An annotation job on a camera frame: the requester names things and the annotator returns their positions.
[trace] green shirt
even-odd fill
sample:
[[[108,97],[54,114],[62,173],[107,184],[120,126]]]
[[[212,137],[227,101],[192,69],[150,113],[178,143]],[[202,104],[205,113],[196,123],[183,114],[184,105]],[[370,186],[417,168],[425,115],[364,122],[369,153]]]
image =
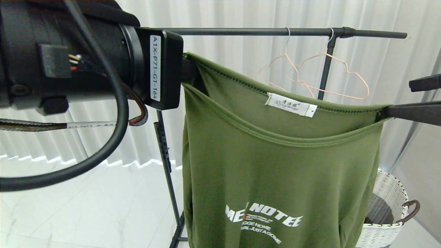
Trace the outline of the green shirt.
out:
[[[377,116],[385,106],[306,98],[185,56],[206,88],[183,84],[190,247],[354,248],[375,183],[385,121]]]

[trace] bolt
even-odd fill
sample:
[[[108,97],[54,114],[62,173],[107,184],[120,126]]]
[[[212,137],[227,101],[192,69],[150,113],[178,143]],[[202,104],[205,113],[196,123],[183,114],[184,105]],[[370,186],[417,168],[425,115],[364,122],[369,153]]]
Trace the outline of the bolt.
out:
[[[11,87],[11,93],[16,96],[27,96],[31,93],[29,86],[24,84],[15,84]]]

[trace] brown leather handle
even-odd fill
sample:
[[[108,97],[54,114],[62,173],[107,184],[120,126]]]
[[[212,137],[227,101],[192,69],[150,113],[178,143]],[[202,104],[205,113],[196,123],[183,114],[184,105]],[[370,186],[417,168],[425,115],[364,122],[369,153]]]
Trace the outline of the brown leather handle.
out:
[[[401,220],[397,220],[396,223],[402,222],[404,225],[406,222],[408,222],[410,219],[412,219],[418,213],[418,211],[420,209],[419,201],[412,200],[412,201],[405,202],[403,204],[403,207],[406,207],[406,206],[409,207],[411,205],[415,205],[415,209],[410,214],[408,214],[406,217],[402,218]]]

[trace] laundry basket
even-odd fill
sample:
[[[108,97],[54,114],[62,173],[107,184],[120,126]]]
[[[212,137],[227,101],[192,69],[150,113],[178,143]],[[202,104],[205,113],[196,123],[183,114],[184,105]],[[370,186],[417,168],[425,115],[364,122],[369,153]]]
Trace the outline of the laundry basket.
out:
[[[415,205],[415,209],[406,216],[410,205]],[[403,224],[412,219],[419,209],[419,202],[409,201],[406,190],[396,177],[379,170],[356,248],[389,247]]]

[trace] clothes rack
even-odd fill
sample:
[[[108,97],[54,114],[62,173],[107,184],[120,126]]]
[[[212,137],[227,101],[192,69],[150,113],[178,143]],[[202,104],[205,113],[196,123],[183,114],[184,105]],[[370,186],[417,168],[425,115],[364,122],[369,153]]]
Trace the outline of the clothes rack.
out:
[[[164,30],[177,33],[179,35],[203,35],[203,36],[288,36],[287,28],[163,28]],[[356,30],[350,27],[342,28],[290,28],[291,36],[328,36],[327,53],[332,55],[337,38],[350,37],[375,37],[375,38],[397,38],[404,39],[407,33],[388,32],[388,31],[372,31],[372,30]],[[326,88],[329,70],[331,68],[332,58],[327,56],[321,76],[320,89]],[[319,100],[323,100],[324,92],[320,91]],[[162,112],[157,111],[158,122],[154,123],[159,150],[161,152],[162,164],[164,167],[165,178],[167,181],[170,199],[172,201],[173,214],[176,221],[176,231],[170,243],[170,248],[177,248],[180,241],[188,241],[188,238],[182,237],[185,226],[184,215],[179,214],[176,203],[176,195],[172,184],[172,166],[169,159],[167,139],[165,136],[164,121]]]

